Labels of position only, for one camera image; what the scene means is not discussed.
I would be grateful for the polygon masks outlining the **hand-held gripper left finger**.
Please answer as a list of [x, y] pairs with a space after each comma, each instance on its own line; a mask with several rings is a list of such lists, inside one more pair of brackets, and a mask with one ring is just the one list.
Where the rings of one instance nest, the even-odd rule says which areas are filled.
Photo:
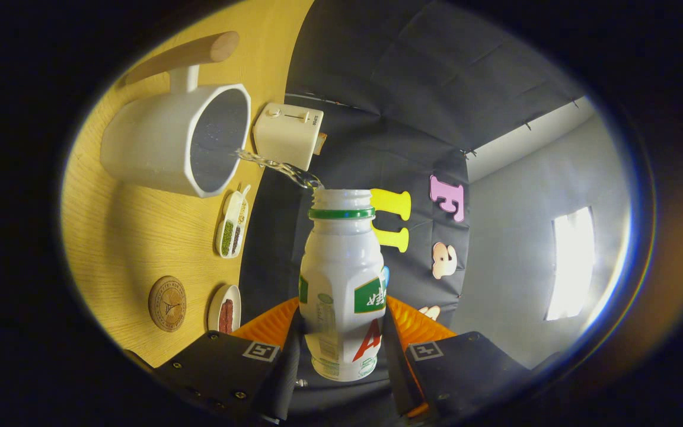
[[125, 354], [182, 400], [229, 425], [278, 425], [288, 418], [303, 332], [295, 297], [231, 334], [205, 332], [159, 367], [131, 350]]

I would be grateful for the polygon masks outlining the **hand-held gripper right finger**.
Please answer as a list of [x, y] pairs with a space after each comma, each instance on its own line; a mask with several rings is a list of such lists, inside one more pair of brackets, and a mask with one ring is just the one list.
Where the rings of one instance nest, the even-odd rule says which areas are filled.
[[545, 377], [561, 357], [553, 352], [527, 368], [482, 333], [454, 333], [393, 297], [382, 344], [397, 412], [411, 425], [483, 415]]

